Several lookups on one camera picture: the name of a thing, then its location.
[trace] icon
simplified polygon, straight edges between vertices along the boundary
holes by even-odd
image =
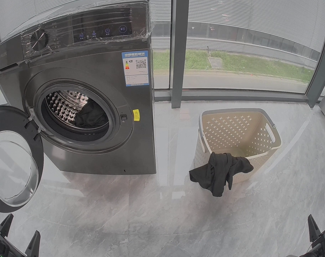
[[[124,33],[124,32],[127,31],[127,27],[125,25],[122,25],[122,26],[119,27],[119,31]]]

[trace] perforated basket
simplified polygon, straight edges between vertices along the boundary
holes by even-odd
[[[208,110],[199,117],[194,166],[205,165],[212,152],[246,157],[254,169],[234,175],[233,183],[238,183],[249,179],[280,147],[276,126],[264,110]]]

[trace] washing machine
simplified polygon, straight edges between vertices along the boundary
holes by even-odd
[[[156,173],[149,0],[100,1],[0,43],[2,212],[32,197],[44,153],[62,171]]]

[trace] yellow warning label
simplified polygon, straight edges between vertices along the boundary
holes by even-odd
[[[133,110],[134,113],[134,121],[140,121],[140,112],[138,109]]]

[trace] qr code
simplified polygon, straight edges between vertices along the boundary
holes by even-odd
[[[135,60],[137,69],[146,69],[147,68],[147,59],[138,59]]]

